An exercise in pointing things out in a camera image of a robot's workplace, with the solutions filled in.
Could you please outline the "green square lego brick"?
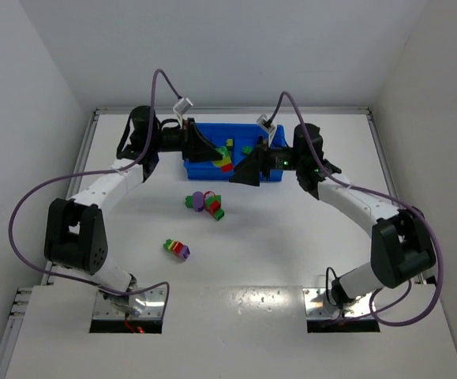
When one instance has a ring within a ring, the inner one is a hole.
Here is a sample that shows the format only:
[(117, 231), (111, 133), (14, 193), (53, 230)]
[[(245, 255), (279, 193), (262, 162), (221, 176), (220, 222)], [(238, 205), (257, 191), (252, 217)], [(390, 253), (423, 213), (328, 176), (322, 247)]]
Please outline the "green square lego brick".
[(241, 150), (241, 154), (243, 156), (248, 156), (251, 154), (252, 151), (253, 151), (253, 148), (251, 146), (245, 145)]

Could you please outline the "green yellow red lego stack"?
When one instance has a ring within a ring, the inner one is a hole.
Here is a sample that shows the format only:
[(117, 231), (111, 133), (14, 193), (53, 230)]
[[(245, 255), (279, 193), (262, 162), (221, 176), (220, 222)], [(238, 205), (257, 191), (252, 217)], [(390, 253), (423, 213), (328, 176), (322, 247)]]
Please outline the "green yellow red lego stack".
[(234, 169), (234, 165), (231, 160), (231, 152), (225, 146), (217, 148), (216, 151), (222, 156), (222, 158), (212, 161), (212, 164), (219, 168), (222, 173), (232, 171)]

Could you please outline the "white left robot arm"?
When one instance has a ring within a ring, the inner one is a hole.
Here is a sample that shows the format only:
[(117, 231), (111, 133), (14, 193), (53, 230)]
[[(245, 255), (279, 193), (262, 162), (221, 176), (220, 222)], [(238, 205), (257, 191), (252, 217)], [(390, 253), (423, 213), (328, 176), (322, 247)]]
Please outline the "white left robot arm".
[(108, 171), (71, 198), (54, 200), (48, 209), (45, 258), (85, 274), (114, 308), (130, 315), (143, 312), (144, 298), (135, 277), (110, 258), (103, 217), (148, 180), (161, 152), (180, 152), (191, 163), (222, 157), (193, 118), (178, 114), (173, 121), (176, 125), (169, 127), (148, 106), (132, 109)]

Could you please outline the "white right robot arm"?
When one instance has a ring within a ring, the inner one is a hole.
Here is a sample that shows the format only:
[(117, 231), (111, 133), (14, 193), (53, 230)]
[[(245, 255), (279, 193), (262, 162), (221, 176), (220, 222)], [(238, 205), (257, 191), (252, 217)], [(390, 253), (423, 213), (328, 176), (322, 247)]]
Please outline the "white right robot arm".
[(258, 186), (275, 169), (294, 171), (305, 192), (339, 210), (371, 238), (369, 261), (332, 281), (327, 296), (333, 306), (342, 309), (359, 296), (395, 288), (435, 265), (423, 222), (408, 209), (355, 190), (341, 169), (324, 158), (319, 127), (296, 126), (291, 147), (258, 142), (236, 165), (230, 181)]

